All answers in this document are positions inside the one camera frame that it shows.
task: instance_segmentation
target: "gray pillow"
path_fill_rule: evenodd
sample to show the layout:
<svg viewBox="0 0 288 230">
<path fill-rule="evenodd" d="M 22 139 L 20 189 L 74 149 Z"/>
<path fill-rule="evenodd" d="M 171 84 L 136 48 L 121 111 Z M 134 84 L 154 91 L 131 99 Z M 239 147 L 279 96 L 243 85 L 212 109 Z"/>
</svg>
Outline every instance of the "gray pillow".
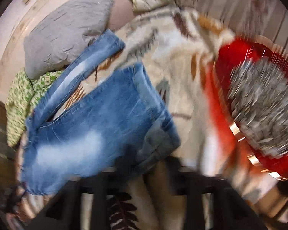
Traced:
<svg viewBox="0 0 288 230">
<path fill-rule="evenodd" d="M 69 0 L 45 17 L 24 39 L 29 79 L 61 69 L 103 33 L 113 0 Z"/>
</svg>

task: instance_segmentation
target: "brown leaf print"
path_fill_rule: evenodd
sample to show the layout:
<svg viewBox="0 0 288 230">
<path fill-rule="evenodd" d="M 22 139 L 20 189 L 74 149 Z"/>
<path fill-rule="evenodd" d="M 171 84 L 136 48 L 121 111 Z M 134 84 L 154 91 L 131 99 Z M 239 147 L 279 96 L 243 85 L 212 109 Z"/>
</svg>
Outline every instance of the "brown leaf print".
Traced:
<svg viewBox="0 0 288 230">
<path fill-rule="evenodd" d="M 181 117 L 184 120 L 190 120 L 192 118 L 191 115 L 183 114 L 183 113 L 172 113 L 172 117 Z"/>
<path fill-rule="evenodd" d="M 195 76 L 196 76 L 196 72 L 197 72 L 197 62 L 196 62 L 196 58 L 197 58 L 197 53 L 192 55 L 192 60 L 191 60 L 191 74 L 192 74 L 192 79 L 194 80 Z"/>
<path fill-rule="evenodd" d="M 250 0 L 246 16 L 241 27 L 244 38 L 261 35 L 269 19 L 269 12 L 274 9 L 274 0 Z"/>
<path fill-rule="evenodd" d="M 200 82 L 203 89 L 205 89 L 206 86 L 206 67 L 203 63 L 205 57 L 206 55 L 203 54 L 203 56 L 200 58 Z"/>
<path fill-rule="evenodd" d="M 180 33 L 183 36 L 185 36 L 186 38 L 188 38 L 188 37 L 193 38 L 193 36 L 189 32 L 189 30 L 187 29 L 186 22 L 185 22 L 184 18 L 182 18 L 180 13 L 176 13 L 173 16 L 173 20 L 175 22 L 176 27 L 178 28 L 178 30 L 180 31 Z"/>
<path fill-rule="evenodd" d="M 108 215 L 112 230 L 139 230 L 134 222 L 139 219 L 133 213 L 137 207 L 127 202 L 131 200 L 128 193 L 117 193 L 108 199 Z"/>
<path fill-rule="evenodd" d="M 100 64 L 93 72 L 95 72 L 95 82 L 97 82 L 98 77 L 97 77 L 97 72 L 100 70 L 107 70 L 110 65 L 122 54 L 123 50 L 117 52 L 116 54 L 114 54 L 113 56 L 105 59 L 105 61 Z"/>
<path fill-rule="evenodd" d="M 73 92 L 73 94 L 68 98 L 65 103 L 64 111 L 70 108 L 74 103 L 81 100 L 85 96 L 85 90 L 81 84 L 77 87 L 77 89 Z"/>
<path fill-rule="evenodd" d="M 191 60 L 191 75 L 192 75 L 192 79 L 195 79 L 196 73 L 197 73 L 197 56 L 198 53 L 195 53 L 192 55 L 192 60 Z M 205 88 L 206 85 L 206 67 L 204 64 L 204 59 L 207 57 L 207 54 L 202 54 L 200 57 L 200 61 L 199 61 L 199 72 L 200 72 L 200 82 L 202 85 L 202 88 Z"/>
</svg>

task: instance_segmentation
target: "blue denim jeans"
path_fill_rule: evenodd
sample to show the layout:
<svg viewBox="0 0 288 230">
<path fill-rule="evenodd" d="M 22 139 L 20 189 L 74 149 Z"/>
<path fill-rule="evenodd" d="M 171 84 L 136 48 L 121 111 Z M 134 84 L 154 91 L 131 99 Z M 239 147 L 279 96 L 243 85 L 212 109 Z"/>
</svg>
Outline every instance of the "blue denim jeans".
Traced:
<svg viewBox="0 0 288 230">
<path fill-rule="evenodd" d="M 175 125 L 142 63 L 118 69 L 47 122 L 81 80 L 125 44 L 110 30 L 53 83 L 27 118 L 22 181 L 36 195 L 56 193 L 73 175 L 88 177 L 124 158 L 131 175 L 145 172 L 180 145 Z"/>
</svg>

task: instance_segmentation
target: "white wall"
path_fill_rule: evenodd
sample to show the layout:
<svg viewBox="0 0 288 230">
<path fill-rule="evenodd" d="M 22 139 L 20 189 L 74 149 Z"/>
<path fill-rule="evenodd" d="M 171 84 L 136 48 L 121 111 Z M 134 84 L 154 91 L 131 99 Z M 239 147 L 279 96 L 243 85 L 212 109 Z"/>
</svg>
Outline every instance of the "white wall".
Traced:
<svg viewBox="0 0 288 230">
<path fill-rule="evenodd" d="M 0 60 L 14 29 L 37 0 L 31 0 L 27 5 L 22 0 L 13 0 L 0 17 Z"/>
</svg>

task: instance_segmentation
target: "laundry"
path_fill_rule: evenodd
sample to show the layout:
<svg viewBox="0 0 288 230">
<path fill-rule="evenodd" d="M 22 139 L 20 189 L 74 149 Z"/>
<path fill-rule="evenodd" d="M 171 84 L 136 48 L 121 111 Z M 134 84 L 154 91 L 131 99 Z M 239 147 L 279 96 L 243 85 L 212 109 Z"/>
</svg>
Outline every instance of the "laundry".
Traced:
<svg viewBox="0 0 288 230">
<path fill-rule="evenodd" d="M 17 144 L 26 129 L 25 119 L 39 103 L 41 97 L 62 71 L 48 72 L 36 80 L 30 80 L 25 70 L 20 70 L 10 85 L 5 104 L 7 110 L 7 143 Z"/>
<path fill-rule="evenodd" d="M 142 174 L 179 147 L 171 116 L 140 62 L 117 69 L 47 122 L 82 79 L 124 46 L 110 30 L 103 33 L 69 65 L 26 120 L 21 175 L 28 192 L 56 193 L 72 175 L 95 175 L 123 155 L 128 175 Z"/>
</svg>

